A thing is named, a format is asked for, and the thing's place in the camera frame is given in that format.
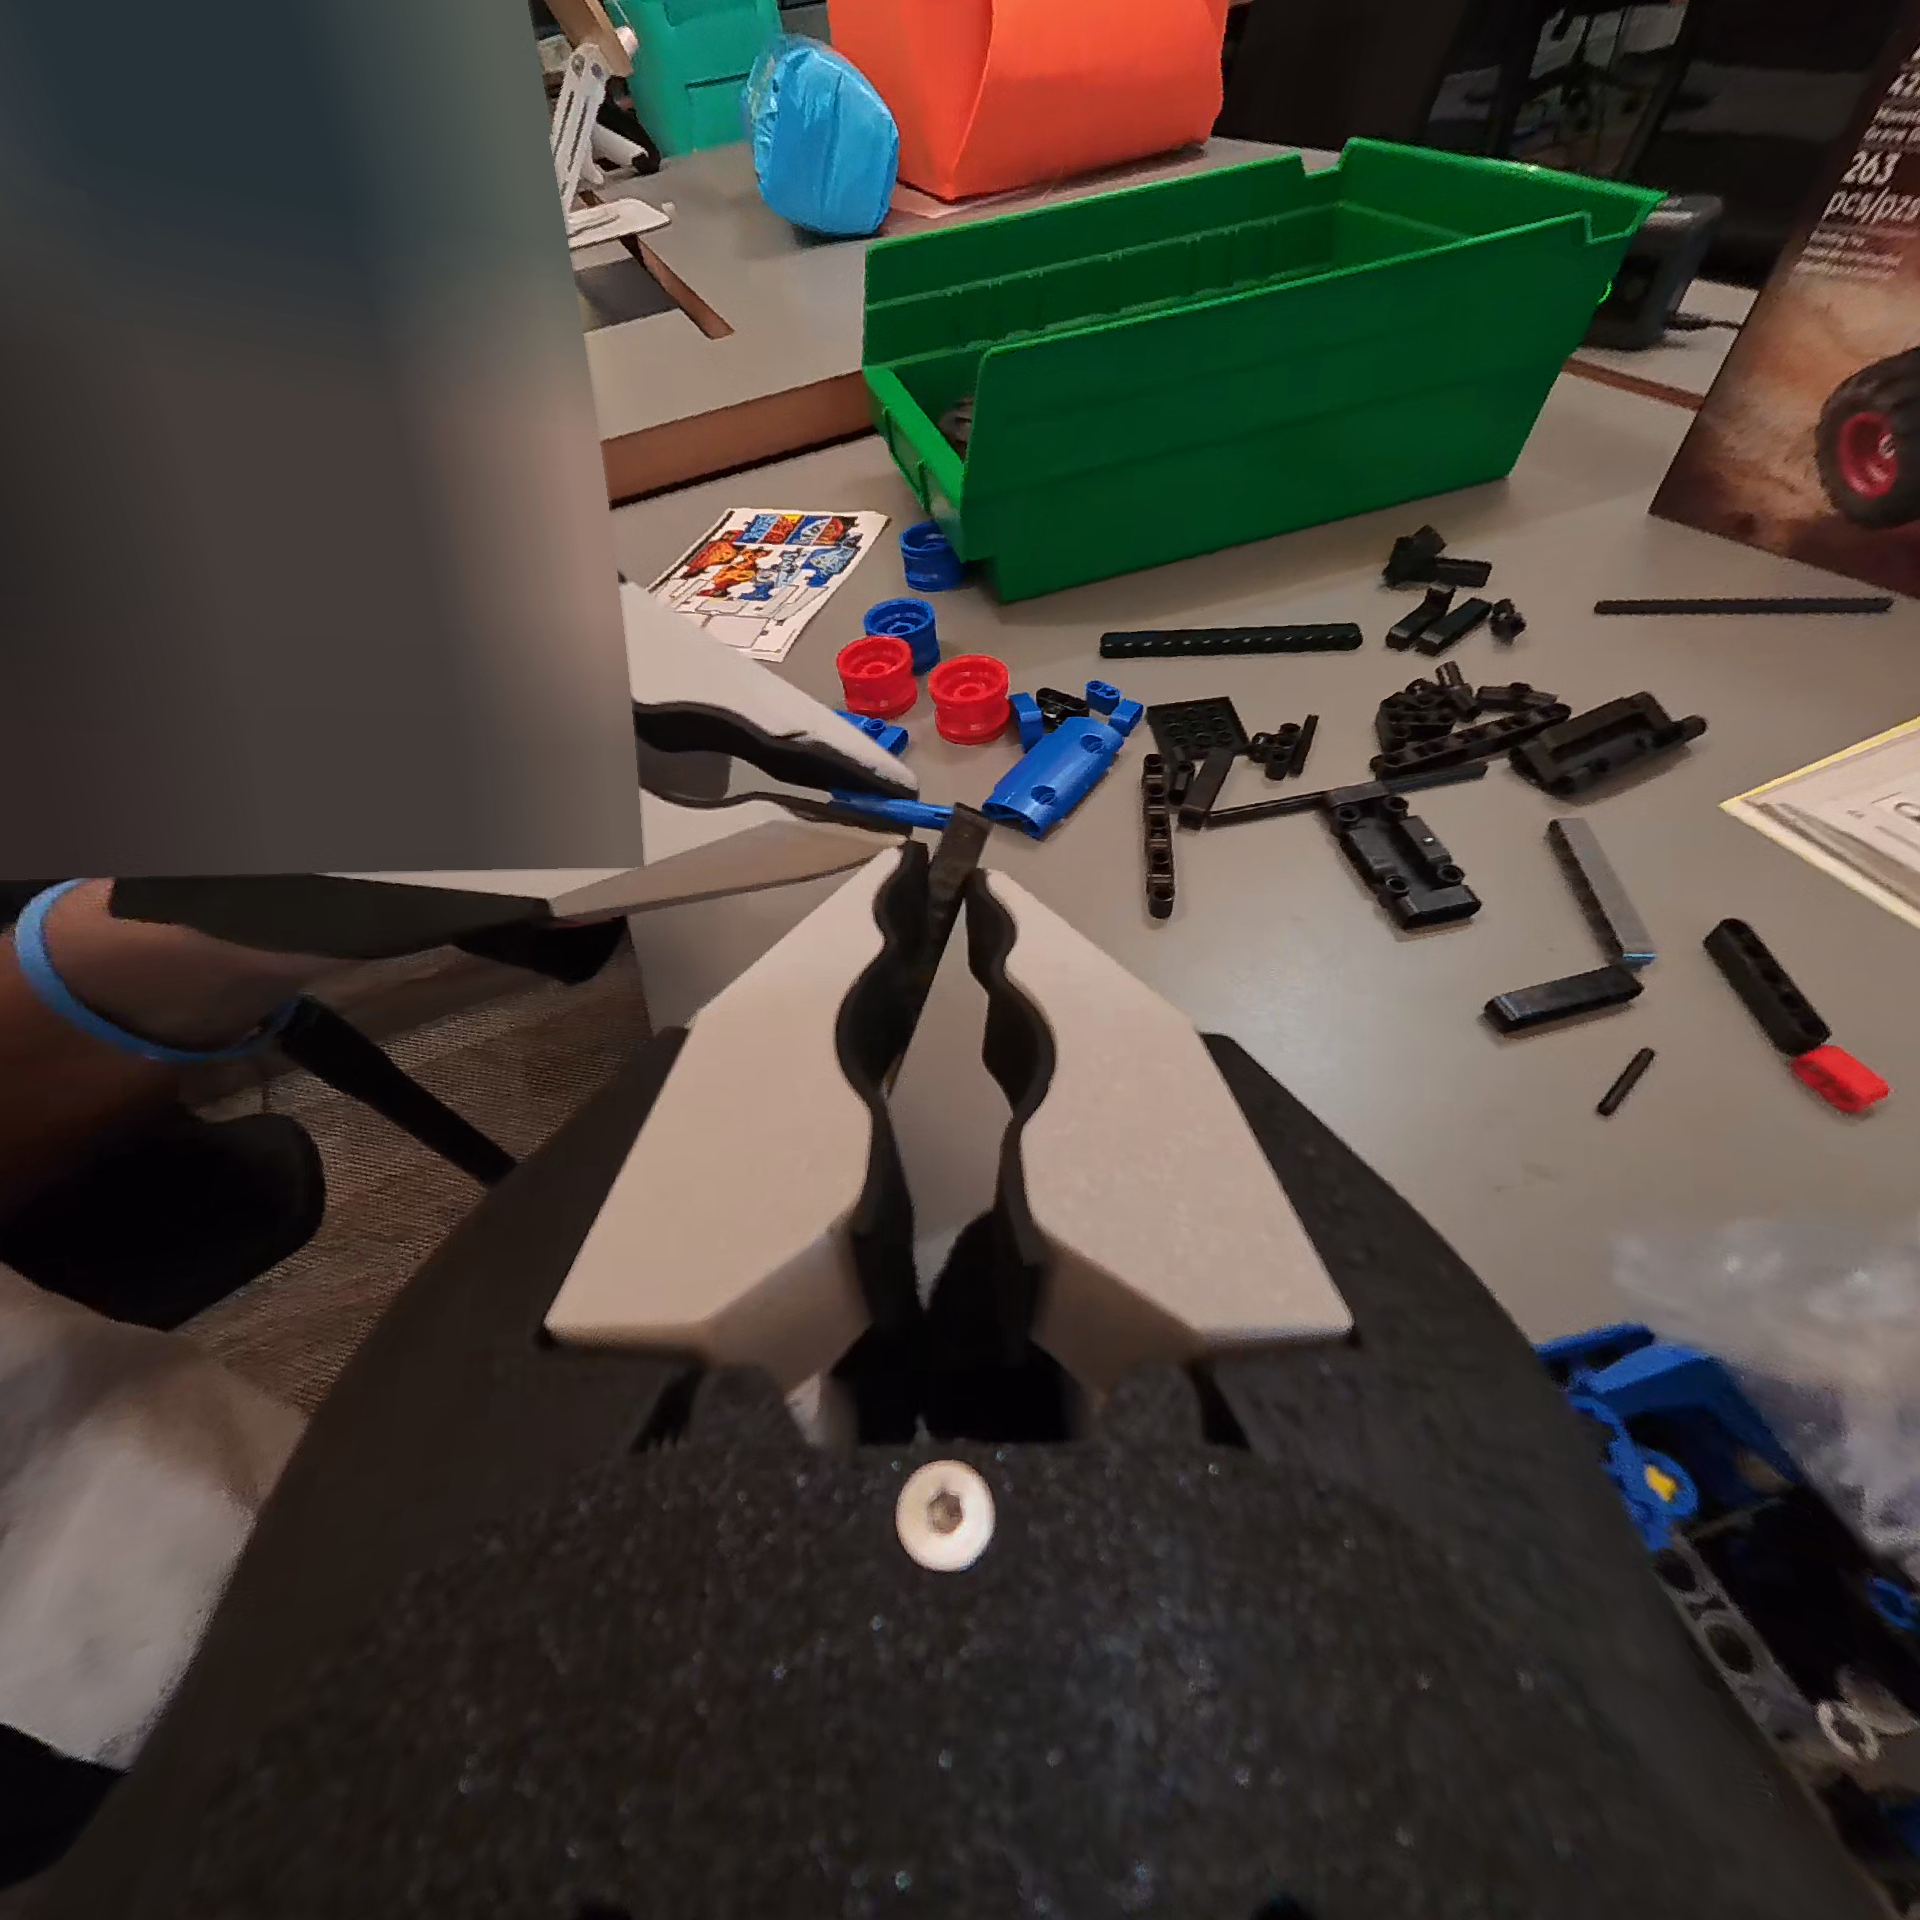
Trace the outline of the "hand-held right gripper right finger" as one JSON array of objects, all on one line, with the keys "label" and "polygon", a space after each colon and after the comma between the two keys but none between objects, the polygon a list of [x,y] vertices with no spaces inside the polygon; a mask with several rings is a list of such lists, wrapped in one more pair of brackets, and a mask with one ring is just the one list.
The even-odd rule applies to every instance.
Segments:
[{"label": "hand-held right gripper right finger", "polygon": [[1056,1442],[1143,1371],[1353,1337],[1202,1033],[1004,874],[967,888],[988,1208],[929,1303],[929,1429]]}]

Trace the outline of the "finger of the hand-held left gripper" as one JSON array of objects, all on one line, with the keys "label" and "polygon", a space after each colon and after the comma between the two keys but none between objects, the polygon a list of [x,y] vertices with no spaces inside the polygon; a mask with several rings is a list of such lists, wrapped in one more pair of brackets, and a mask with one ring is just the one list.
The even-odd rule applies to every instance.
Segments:
[{"label": "finger of the hand-held left gripper", "polygon": [[835,796],[918,802],[918,771],[748,653],[618,585],[637,784],[679,807],[829,810]]},{"label": "finger of the hand-held left gripper", "polygon": [[546,874],[543,906],[556,923],[584,926],[604,917],[748,896],[850,874],[905,838],[905,831],[896,828],[759,820],[639,868]]}]

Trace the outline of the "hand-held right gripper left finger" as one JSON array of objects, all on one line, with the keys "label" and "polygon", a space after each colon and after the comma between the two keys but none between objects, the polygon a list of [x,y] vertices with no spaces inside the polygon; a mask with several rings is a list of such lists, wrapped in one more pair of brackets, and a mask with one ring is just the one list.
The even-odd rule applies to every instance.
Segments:
[{"label": "hand-held right gripper left finger", "polygon": [[792,1390],[925,1341],[887,1078],[912,1042],[929,848],[858,868],[686,1026],[553,1303],[565,1348]]}]

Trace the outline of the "red lego wheel hub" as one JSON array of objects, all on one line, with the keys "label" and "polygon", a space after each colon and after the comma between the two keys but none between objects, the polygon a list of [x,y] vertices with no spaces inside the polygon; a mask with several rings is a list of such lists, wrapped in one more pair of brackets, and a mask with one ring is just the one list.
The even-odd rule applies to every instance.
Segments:
[{"label": "red lego wheel hub", "polygon": [[951,745],[994,742],[1012,722],[1010,667],[994,656],[951,656],[932,667],[925,690],[935,729]]},{"label": "red lego wheel hub", "polygon": [[893,722],[918,706],[920,674],[907,640],[866,634],[835,653],[845,712]]}]

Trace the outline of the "blue curved lego panel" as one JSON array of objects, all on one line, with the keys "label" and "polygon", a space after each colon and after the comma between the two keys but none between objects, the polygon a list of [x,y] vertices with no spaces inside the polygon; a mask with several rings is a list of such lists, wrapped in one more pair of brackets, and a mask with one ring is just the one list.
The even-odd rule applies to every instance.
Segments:
[{"label": "blue curved lego panel", "polygon": [[1051,838],[1106,781],[1124,731],[1106,716],[1069,716],[1038,737],[994,784],[981,812],[1032,842]]}]

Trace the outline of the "black L-shaped lego beam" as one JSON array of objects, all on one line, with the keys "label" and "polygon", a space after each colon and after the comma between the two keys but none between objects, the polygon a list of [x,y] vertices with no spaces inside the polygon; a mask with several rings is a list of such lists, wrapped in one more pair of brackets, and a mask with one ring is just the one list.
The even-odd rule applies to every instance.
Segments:
[{"label": "black L-shaped lego beam", "polygon": [[1554,818],[1548,842],[1606,949],[1606,964],[1493,994],[1483,1004],[1483,1023],[1502,1039],[1622,1008],[1645,993],[1645,972],[1656,959],[1645,917],[1632,903],[1596,831],[1578,818]]}]

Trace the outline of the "long black lego beam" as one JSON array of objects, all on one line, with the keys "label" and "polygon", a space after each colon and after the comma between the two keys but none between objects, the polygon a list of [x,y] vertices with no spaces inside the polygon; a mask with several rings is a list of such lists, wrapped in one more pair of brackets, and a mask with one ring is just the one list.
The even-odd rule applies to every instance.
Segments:
[{"label": "long black lego beam", "polygon": [[1335,656],[1364,644],[1357,621],[1155,628],[1100,635],[1100,659]]}]

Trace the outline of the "blue lego vehicle assembly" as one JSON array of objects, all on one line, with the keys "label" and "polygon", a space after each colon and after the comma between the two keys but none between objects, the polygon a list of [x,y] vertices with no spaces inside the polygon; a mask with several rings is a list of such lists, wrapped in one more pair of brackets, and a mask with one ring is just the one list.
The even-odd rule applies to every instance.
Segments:
[{"label": "blue lego vehicle assembly", "polygon": [[1918,1578],[1711,1355],[1642,1324],[1539,1345],[1694,1649],[1813,1782],[1918,1793]]}]

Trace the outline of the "black table leg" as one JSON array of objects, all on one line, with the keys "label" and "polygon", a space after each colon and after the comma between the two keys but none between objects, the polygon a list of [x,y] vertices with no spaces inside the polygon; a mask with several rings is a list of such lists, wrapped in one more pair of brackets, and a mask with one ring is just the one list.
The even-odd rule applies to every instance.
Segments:
[{"label": "black table leg", "polygon": [[516,1156],[404,1072],[377,1042],[312,994],[292,1000],[277,1049],[332,1092],[364,1104],[484,1189],[516,1170]]}]

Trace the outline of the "blue wristband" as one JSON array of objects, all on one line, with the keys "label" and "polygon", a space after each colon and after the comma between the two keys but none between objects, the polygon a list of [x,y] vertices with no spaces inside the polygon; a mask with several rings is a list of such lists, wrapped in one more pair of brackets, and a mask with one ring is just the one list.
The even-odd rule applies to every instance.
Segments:
[{"label": "blue wristband", "polygon": [[307,955],[120,917],[107,880],[40,888],[8,932],[34,1004],[76,1034],[156,1066],[244,1059],[273,1043],[331,972]]}]

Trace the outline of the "black chair seat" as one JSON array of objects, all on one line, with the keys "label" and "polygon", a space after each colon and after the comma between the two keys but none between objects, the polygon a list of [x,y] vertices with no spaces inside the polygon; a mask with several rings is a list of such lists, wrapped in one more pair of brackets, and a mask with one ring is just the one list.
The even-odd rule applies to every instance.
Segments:
[{"label": "black chair seat", "polygon": [[147,1329],[179,1329],[322,1228],[323,1156],[292,1117],[167,1107],[2,1217],[2,1264]]}]

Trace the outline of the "blue crumpled bag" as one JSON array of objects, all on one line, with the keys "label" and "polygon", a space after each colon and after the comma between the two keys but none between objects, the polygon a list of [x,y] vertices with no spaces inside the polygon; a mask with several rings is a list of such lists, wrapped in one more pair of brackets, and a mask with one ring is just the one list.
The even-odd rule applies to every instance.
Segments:
[{"label": "blue crumpled bag", "polygon": [[900,180],[900,125],[876,87],[811,35],[782,35],[744,93],[754,184],[813,236],[873,236]]}]

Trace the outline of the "green plastic bin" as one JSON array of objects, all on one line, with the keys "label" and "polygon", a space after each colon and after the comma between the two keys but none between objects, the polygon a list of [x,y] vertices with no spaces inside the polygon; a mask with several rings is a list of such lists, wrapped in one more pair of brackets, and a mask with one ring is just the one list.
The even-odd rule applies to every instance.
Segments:
[{"label": "green plastic bin", "polygon": [[1351,140],[886,236],[873,423],[1012,604],[1512,471],[1659,192]]}]

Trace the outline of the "instruction booklet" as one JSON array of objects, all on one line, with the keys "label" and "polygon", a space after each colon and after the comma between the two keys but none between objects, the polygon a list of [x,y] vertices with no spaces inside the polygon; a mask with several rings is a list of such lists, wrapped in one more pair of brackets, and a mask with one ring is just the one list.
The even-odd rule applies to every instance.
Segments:
[{"label": "instruction booklet", "polygon": [[1727,797],[1727,815],[1918,929],[1918,719]]}]

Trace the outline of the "black electronic device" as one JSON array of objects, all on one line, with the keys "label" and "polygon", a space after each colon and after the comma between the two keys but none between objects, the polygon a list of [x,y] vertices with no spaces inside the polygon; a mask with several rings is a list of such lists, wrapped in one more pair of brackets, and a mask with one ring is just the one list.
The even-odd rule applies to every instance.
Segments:
[{"label": "black electronic device", "polygon": [[1622,255],[1581,345],[1603,351],[1664,345],[1720,223],[1723,200],[1714,193],[1664,196]]}]

